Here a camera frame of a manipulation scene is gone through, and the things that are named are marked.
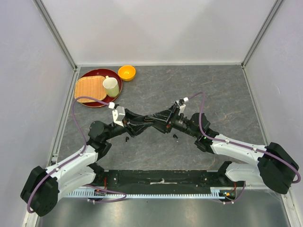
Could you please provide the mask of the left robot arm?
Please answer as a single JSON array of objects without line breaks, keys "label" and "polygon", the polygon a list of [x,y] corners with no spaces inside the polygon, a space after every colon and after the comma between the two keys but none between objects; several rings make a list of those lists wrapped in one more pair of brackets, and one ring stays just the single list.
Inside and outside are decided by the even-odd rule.
[{"label": "left robot arm", "polygon": [[111,148],[108,140],[124,133],[137,136],[155,122],[151,116],[134,114],[122,107],[114,109],[112,116],[114,121],[111,124],[94,121],[90,125],[89,139],[84,140],[80,150],[57,164],[47,168],[37,166],[31,170],[20,194],[27,204],[28,213],[42,217],[75,189],[87,184],[101,185],[103,168],[96,162]]}]

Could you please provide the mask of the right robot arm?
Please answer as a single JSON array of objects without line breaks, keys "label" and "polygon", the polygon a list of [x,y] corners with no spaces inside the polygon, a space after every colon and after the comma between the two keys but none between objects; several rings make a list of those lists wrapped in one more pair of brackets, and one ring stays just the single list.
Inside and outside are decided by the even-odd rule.
[{"label": "right robot arm", "polygon": [[196,138],[195,145],[202,151],[224,155],[242,161],[231,163],[226,170],[217,174],[222,186],[232,182],[245,181],[264,184],[269,189],[286,194],[293,183],[299,181],[299,166],[277,143],[253,145],[228,138],[210,128],[210,122],[203,112],[195,113],[190,119],[181,113],[177,105],[159,113],[144,117],[154,128],[163,133],[179,130]]}]

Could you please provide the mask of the black earbud charging case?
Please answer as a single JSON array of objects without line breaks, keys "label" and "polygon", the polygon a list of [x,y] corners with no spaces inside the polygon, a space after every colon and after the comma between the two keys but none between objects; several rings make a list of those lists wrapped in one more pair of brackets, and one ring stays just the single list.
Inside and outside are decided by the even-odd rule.
[{"label": "black earbud charging case", "polygon": [[144,121],[153,124],[153,123],[156,122],[156,118],[154,116],[147,115],[147,116],[144,117]]}]

